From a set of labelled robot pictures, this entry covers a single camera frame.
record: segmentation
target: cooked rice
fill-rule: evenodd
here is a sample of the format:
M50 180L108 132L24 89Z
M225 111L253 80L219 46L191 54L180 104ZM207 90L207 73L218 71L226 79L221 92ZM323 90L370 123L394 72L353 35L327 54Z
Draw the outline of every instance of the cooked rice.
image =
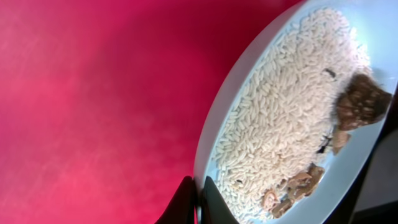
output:
M371 72L363 49L347 18L325 8L292 24L266 53L233 106L213 155L216 185L239 222L266 221L264 192L320 162L316 152L333 125L336 96L354 72Z

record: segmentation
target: red tablecloth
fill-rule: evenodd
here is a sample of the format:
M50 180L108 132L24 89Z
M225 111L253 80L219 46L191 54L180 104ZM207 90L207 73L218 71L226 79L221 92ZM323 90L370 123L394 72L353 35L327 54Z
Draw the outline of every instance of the red tablecloth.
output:
M154 223L252 39L298 0L1 0L0 223Z

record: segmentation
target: mushroom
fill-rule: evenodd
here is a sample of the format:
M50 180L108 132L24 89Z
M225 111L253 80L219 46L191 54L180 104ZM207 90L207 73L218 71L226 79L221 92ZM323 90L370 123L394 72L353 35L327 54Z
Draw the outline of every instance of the mushroom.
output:
M292 177L287 184L287 197L293 201L303 198L303 194L298 195L297 192L299 189L306 187L311 178L312 176L306 172L300 172Z
M336 128L333 133L333 154L337 155L350 138L350 134Z
M310 196L312 192L318 187L318 183L321 180L323 173L325 173L325 169L315 164L310 166L308 170L308 174L311 175L311 179L308 181L308 184L305 187L299 188L295 194L296 197Z
M354 75L336 102L338 128L349 131L380 121L391 99L392 95L380 89L367 75Z
M296 188L300 185L305 184L309 179L311 179L311 175L306 172L299 172L297 175L289 179L287 186L290 188Z
M281 217L287 210L289 210L292 205L293 205L294 201L287 198L285 199L283 202L277 204L271 211L271 214L273 214L273 216L275 218L279 218Z
M266 211L272 210L277 203L279 203L279 199L274 190L267 190L262 199L263 209Z

